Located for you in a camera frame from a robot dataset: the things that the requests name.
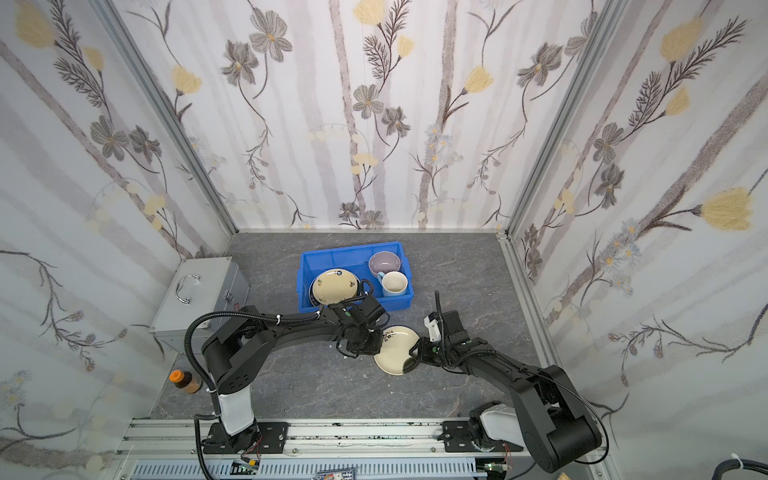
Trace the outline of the cream plate with ink flowers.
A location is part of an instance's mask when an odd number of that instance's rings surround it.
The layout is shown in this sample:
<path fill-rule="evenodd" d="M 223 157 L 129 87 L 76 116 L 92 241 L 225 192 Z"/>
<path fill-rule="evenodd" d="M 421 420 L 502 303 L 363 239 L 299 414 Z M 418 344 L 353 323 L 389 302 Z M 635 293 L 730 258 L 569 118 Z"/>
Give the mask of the cream plate with ink flowers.
<path fill-rule="evenodd" d="M 412 365 L 414 359 L 410 350 L 419 341 L 419 335 L 405 326 L 392 326 L 383 331 L 383 343 L 374 361 L 378 368 L 393 376 L 406 373 L 406 366 Z"/>

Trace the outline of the cream mug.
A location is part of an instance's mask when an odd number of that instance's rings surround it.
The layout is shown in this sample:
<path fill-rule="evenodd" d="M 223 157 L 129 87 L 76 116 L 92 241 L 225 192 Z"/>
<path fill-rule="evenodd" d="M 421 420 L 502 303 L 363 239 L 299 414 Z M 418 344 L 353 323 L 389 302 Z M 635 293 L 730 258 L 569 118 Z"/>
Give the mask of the cream mug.
<path fill-rule="evenodd" d="M 399 271 L 379 272 L 377 274 L 382 292 L 385 297 L 405 295 L 409 287 L 409 280 L 405 274 Z"/>

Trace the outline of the purple bowl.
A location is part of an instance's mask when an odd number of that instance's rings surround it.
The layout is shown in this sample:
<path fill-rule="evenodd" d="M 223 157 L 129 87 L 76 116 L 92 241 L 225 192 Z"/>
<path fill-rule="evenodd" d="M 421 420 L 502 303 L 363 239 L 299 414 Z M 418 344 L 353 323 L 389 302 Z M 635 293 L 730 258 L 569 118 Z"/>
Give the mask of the purple bowl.
<path fill-rule="evenodd" d="M 399 271 L 401 265 L 401 258 L 391 251 L 378 251 L 368 260 L 369 270 L 375 277 L 379 274 L 386 275 L 390 272 Z"/>

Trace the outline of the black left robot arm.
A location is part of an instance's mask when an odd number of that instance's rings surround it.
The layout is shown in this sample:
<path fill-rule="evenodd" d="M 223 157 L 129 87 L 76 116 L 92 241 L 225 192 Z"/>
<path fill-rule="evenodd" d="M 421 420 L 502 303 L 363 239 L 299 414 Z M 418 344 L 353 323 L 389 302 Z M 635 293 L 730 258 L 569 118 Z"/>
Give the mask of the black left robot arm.
<path fill-rule="evenodd" d="M 333 344 L 346 358 L 374 356 L 390 315 L 375 297 L 363 295 L 311 313 L 267 314 L 252 307 L 211 312 L 190 327 L 217 318 L 224 323 L 201 347 L 205 364 L 193 363 L 206 377 L 225 434 L 235 437 L 256 425 L 250 386 L 273 351 L 319 341 Z"/>

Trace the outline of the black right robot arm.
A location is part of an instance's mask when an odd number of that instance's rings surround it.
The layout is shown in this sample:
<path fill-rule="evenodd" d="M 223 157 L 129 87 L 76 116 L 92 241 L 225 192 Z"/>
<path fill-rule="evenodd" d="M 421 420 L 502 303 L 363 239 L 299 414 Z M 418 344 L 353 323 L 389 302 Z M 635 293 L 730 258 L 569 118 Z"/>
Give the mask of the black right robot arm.
<path fill-rule="evenodd" d="M 524 364 L 481 338 L 471 338 L 456 311 L 432 312 L 424 318 L 428 335 L 411 347 L 417 364 L 480 378 L 505 394 L 511 406 L 493 401 L 469 414 L 467 427 L 444 429 L 442 440 L 453 451 L 461 443 L 489 449 L 498 443 L 524 448 L 547 473 L 572 463 L 587 465 L 584 456 L 610 448 L 607 429 L 565 371 Z"/>

